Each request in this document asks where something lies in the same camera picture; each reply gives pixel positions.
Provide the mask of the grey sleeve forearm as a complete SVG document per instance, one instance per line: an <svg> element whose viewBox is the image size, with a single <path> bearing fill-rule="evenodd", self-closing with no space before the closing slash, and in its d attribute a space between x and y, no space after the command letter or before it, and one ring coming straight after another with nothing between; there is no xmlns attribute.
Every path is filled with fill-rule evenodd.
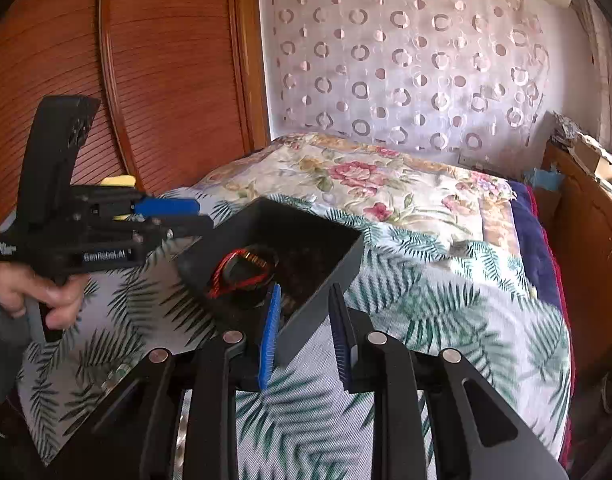
<svg viewBox="0 0 612 480"><path fill-rule="evenodd" d="M12 391L30 344L26 318L12 318L0 305L0 404Z"/></svg>

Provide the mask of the person's left hand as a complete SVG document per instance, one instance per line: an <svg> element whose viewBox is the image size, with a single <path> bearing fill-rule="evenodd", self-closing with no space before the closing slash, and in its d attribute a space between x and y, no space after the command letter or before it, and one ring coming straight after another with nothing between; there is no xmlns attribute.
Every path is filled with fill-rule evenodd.
<svg viewBox="0 0 612 480"><path fill-rule="evenodd" d="M25 300L48 306L45 324L50 330L66 330L80 312L88 275L74 275L64 285L35 274L21 263L0 262L0 306L12 318L26 313Z"/></svg>

